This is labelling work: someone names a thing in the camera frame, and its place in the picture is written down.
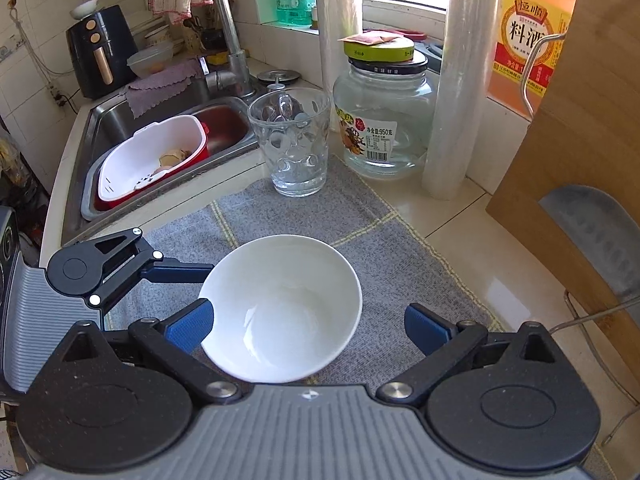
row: stainless steel sink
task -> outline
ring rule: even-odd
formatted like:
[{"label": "stainless steel sink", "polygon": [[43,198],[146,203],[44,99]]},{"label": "stainless steel sink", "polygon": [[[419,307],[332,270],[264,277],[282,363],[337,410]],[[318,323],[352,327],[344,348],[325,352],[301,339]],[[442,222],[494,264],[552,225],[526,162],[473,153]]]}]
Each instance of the stainless steel sink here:
[{"label": "stainless steel sink", "polygon": [[[264,89],[258,88],[258,91],[249,99],[253,100],[263,92]],[[116,219],[162,193],[257,148],[258,143],[246,116],[247,105],[247,99],[242,100],[223,93],[216,94],[212,99],[207,83],[203,79],[194,80],[181,94],[160,103],[135,119],[123,94],[112,96],[97,105],[89,114],[84,126],[82,141],[76,156],[66,202],[62,244],[69,245],[90,238]],[[210,140],[207,143],[209,158],[185,168],[154,186],[145,188],[113,209],[98,212],[94,220],[87,221],[80,211],[82,192],[87,174],[94,162],[111,148],[129,139],[140,128],[184,113],[196,115],[210,127]]]}]

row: wooden cutting board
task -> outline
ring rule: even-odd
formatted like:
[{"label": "wooden cutting board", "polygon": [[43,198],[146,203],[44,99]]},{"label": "wooden cutting board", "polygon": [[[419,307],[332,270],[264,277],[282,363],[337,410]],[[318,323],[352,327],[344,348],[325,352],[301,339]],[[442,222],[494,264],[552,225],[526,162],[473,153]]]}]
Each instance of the wooden cutting board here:
[{"label": "wooden cutting board", "polygon": [[[576,1],[545,97],[486,209],[593,314],[616,297],[538,204],[565,184],[609,193],[640,224],[640,0]],[[640,381],[640,328],[626,312],[597,323]]]}]

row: yellow lid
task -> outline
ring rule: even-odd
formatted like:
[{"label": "yellow lid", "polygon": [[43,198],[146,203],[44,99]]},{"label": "yellow lid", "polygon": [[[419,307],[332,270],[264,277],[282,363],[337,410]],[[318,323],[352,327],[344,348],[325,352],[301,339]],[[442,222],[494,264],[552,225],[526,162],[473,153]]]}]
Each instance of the yellow lid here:
[{"label": "yellow lid", "polygon": [[344,53],[361,61],[398,63],[414,58],[414,42],[408,38],[395,38],[377,45],[364,45],[351,41],[343,41],[343,43]]}]

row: jar label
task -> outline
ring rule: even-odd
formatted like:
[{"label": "jar label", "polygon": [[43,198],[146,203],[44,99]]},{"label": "jar label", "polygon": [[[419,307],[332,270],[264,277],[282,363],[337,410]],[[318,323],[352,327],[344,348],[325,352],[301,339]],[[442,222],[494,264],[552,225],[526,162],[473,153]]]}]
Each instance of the jar label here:
[{"label": "jar label", "polygon": [[335,111],[340,117],[340,136],[345,148],[367,160],[388,161],[396,138],[397,122],[354,116],[338,107]]}]

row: black lid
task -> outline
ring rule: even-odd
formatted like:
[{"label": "black lid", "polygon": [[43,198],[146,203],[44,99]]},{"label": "black lid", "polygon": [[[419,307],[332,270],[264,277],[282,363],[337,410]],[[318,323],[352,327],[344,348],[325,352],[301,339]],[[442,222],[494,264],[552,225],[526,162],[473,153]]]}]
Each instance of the black lid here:
[{"label": "black lid", "polygon": [[410,75],[419,74],[427,70],[427,58],[418,50],[414,50],[414,58],[411,61],[382,63],[377,61],[362,61],[350,57],[349,63],[361,70],[377,74]]}]

